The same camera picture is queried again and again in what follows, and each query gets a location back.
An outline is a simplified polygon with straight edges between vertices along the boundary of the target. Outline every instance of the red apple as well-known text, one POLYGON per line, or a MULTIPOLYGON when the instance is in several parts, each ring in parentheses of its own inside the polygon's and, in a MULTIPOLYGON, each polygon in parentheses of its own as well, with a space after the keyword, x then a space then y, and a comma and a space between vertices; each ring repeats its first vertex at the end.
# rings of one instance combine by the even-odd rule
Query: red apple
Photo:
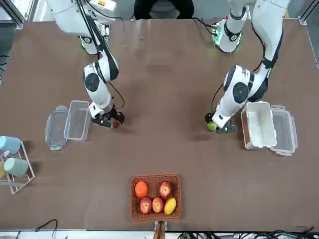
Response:
POLYGON ((165 200, 171 197, 172 191, 173 190, 169 182, 162 182, 159 186, 159 194, 165 200))
POLYGON ((143 197, 140 202, 140 211, 143 214, 150 214, 152 211, 152 201, 148 197, 143 197))
POLYGON ((155 213, 161 213, 164 210, 163 200, 159 197, 153 199, 152 206, 155 213))

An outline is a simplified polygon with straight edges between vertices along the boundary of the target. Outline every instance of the wire rack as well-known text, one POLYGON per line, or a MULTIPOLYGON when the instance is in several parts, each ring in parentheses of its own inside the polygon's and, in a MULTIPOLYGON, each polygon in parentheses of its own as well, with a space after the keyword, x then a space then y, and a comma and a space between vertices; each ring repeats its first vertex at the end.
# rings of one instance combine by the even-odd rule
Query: wire rack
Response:
POLYGON ((5 163, 5 161, 11 157, 19 158, 28 162, 28 169, 22 177, 15 177, 9 173, 6 173, 6 179, 0 179, 0 186, 9 186, 12 194, 16 194, 17 192, 21 191, 22 188, 24 188, 29 182, 31 182, 35 178, 35 175, 22 141, 21 148, 18 153, 9 154, 9 152, 6 151, 0 155, 1 161, 3 163, 5 163))

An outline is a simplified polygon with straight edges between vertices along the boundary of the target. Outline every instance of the orange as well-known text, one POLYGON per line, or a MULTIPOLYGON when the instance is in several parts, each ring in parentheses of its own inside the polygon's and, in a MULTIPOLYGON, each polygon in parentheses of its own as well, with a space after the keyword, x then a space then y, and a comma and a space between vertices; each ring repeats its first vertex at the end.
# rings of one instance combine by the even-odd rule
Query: orange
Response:
POLYGON ((148 194, 148 184, 144 181, 139 181, 135 185, 135 194, 138 198, 145 197, 148 194))

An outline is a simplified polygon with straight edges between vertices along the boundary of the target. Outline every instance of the woven basket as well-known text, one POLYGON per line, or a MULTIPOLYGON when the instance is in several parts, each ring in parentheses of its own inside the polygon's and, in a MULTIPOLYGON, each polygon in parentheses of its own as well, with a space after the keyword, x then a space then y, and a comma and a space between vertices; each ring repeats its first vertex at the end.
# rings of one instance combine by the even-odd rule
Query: woven basket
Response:
POLYGON ((147 175, 137 176, 132 179, 131 184, 131 220, 133 222, 146 222, 146 221, 171 221, 178 220, 181 216, 181 198, 180 198, 180 178, 177 174, 161 174, 161 175, 147 175), (171 215, 162 213, 142 214, 140 212, 140 198, 135 195, 135 185, 139 181, 144 181, 148 184, 149 191, 148 197, 151 200, 159 196, 160 184, 164 181, 171 183, 173 194, 176 198, 176 209, 171 215))

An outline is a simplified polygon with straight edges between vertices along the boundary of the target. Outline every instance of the table surface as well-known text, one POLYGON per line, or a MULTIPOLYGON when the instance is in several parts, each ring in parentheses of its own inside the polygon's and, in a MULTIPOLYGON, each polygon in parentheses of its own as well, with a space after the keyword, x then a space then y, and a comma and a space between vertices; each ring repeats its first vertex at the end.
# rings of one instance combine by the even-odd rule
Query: table surface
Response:
POLYGON ((112 23, 109 45, 120 67, 113 83, 126 101, 125 124, 91 124, 87 142, 51 152, 47 117, 58 105, 89 100, 82 70, 96 57, 54 22, 26 23, 0 87, 0 132, 26 142, 36 179, 17 195, 0 188, 0 228, 34 229, 56 218, 59 229, 152 230, 130 220, 131 178, 177 173, 182 218, 169 230, 319 230, 319 74, 306 28, 285 20, 284 30, 263 100, 295 117, 292 157, 246 151, 242 132, 207 131, 204 116, 226 72, 234 64, 254 69, 262 47, 248 22, 236 51, 224 54, 192 20, 112 23))

